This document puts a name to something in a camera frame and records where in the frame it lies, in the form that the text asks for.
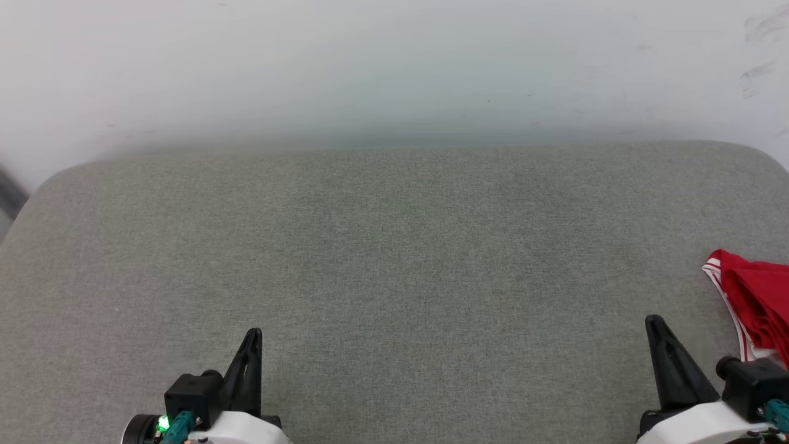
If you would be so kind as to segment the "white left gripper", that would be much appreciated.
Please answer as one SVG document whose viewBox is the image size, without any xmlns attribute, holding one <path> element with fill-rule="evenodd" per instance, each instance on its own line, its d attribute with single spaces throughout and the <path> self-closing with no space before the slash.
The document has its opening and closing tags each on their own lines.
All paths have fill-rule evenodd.
<svg viewBox="0 0 789 444">
<path fill-rule="evenodd" d="M 249 329 L 224 376 L 224 409 L 211 427 L 190 432 L 186 443 L 291 443 L 279 416 L 256 417 L 262 407 L 260 328 Z"/>
</svg>

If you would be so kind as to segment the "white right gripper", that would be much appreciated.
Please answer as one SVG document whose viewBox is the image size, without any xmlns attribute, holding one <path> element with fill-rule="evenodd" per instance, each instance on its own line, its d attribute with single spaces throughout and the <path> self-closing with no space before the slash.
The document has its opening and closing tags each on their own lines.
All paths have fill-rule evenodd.
<svg viewBox="0 0 789 444">
<path fill-rule="evenodd" d="M 749 422 L 719 401 L 721 394 L 660 315 L 648 315 L 645 329 L 659 412 L 682 412 L 657 422 L 637 443 L 787 443 L 786 428 Z"/>
</svg>

